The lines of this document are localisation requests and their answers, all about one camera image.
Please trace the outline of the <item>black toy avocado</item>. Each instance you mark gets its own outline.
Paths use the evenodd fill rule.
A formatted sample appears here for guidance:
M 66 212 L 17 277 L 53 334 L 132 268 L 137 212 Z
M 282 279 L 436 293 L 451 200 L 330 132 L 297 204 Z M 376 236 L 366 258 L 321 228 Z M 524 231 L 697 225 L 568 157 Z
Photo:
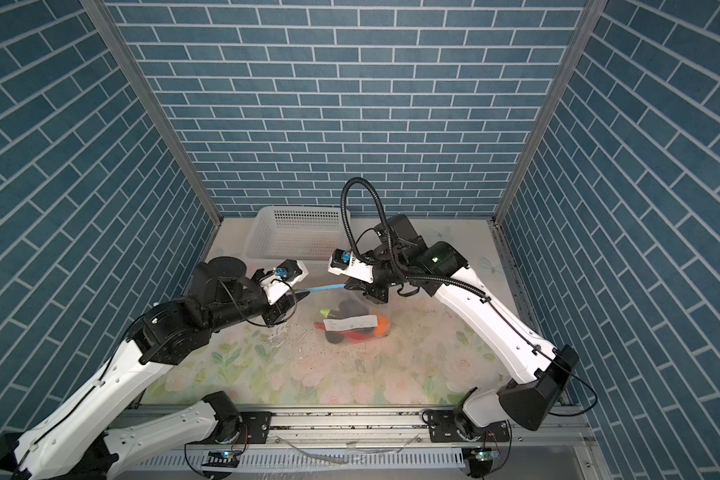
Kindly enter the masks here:
M 333 317 L 335 319 L 347 319 L 368 314 L 369 308 L 365 303 L 355 299 L 347 299 L 339 303 L 333 313 Z

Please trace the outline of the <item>orange toy tangerine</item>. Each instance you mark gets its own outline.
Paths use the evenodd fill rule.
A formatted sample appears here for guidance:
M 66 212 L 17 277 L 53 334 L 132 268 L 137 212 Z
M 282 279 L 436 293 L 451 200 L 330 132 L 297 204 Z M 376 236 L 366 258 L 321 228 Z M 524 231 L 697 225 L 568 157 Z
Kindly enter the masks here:
M 377 325 L 373 330 L 373 335 L 375 337 L 387 336 L 389 334 L 390 326 L 391 326 L 390 320 L 386 316 L 381 315 L 381 314 L 378 314 L 376 316 L 376 319 L 377 319 Z

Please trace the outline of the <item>dark toy eggplant green stem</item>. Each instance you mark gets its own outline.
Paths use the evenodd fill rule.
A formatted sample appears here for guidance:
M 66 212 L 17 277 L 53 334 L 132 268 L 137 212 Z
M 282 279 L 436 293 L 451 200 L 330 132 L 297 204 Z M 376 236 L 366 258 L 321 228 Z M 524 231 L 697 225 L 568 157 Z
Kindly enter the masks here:
M 323 310 L 320 310 L 319 313 L 324 319 L 343 319 L 344 318 L 341 311 L 337 310 L 337 309 L 323 309 Z

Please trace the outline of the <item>clear zip bag blue zipper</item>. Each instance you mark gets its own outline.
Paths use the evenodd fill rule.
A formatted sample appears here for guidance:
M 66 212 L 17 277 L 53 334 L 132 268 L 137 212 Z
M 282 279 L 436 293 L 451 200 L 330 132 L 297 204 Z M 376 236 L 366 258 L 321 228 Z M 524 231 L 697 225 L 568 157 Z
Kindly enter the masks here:
M 341 284 L 312 287 L 308 288 L 306 292 L 308 293 L 308 296 L 304 299 L 304 315 L 305 318 L 312 323 L 313 327 L 315 322 L 321 322 L 329 331 L 346 331 L 368 327 L 374 328 L 377 325 L 376 316 L 378 314 L 384 315 L 390 320 L 388 304 L 375 304 L 367 300 L 361 291 L 346 289 Z M 365 303 L 369 308 L 369 314 L 347 319 L 324 319 L 320 315 L 320 310 L 336 309 L 341 301 L 347 299 L 355 299 Z M 324 333 L 318 329 L 316 330 L 325 339 Z

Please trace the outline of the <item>red toy chili pepper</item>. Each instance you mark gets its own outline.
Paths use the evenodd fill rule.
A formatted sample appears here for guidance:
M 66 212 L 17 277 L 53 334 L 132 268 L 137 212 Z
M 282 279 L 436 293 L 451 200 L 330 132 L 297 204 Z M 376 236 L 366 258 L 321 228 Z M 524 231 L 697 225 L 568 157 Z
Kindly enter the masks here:
M 323 323 L 315 322 L 314 327 L 324 333 L 325 339 L 330 344 L 341 344 L 343 342 L 362 343 L 381 338 L 386 335 L 386 330 L 380 326 L 346 331 L 329 331 Z

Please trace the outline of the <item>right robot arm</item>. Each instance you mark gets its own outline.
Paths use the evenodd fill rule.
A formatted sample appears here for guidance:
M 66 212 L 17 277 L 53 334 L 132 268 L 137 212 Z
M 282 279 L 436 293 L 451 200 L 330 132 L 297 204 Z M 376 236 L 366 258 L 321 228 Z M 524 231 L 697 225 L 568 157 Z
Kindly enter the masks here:
M 477 439 L 489 426 L 511 420 L 536 431 L 553 413 L 579 360 L 569 345 L 555 347 L 494 298 L 468 260 L 452 245 L 427 245 L 404 215 L 373 229 L 380 244 L 362 253 L 352 242 L 337 250 L 333 266 L 348 276 L 347 288 L 385 303 L 391 287 L 411 285 L 455 312 L 492 350 L 509 373 L 494 389 L 472 388 L 454 409 L 461 436 Z

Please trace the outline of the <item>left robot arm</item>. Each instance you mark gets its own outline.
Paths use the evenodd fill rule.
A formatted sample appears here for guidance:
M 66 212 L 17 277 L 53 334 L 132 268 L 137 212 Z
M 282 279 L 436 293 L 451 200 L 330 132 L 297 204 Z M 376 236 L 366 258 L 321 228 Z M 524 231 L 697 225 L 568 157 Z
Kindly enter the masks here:
M 214 334 L 256 317 L 276 326 L 305 297 L 294 289 L 308 275 L 301 261 L 285 260 L 252 277 L 246 272 L 242 260 L 229 256 L 198 263 L 186 295 L 134 320 L 110 359 L 61 406 L 25 432 L 0 436 L 0 470 L 14 479 L 113 479 L 178 446 L 238 441 L 244 423 L 222 391 L 157 420 L 110 425 Z

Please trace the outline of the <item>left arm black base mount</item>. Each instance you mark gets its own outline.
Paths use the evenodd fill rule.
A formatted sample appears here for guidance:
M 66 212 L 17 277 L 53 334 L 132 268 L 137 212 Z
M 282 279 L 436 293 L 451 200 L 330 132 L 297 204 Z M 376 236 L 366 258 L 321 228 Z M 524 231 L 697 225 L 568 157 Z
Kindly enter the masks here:
M 272 417 L 270 411 L 244 411 L 234 419 L 218 421 L 209 434 L 194 443 L 263 445 L 268 439 Z

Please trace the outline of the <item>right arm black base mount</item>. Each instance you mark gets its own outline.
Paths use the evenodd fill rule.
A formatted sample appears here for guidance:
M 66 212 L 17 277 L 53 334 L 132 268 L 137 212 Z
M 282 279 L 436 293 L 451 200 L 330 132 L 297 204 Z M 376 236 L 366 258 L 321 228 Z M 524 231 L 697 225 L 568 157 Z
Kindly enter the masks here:
M 426 426 L 433 443 L 456 442 L 508 442 L 511 434 L 506 421 L 491 423 L 485 427 L 473 424 L 463 413 L 455 409 L 424 409 L 420 419 Z

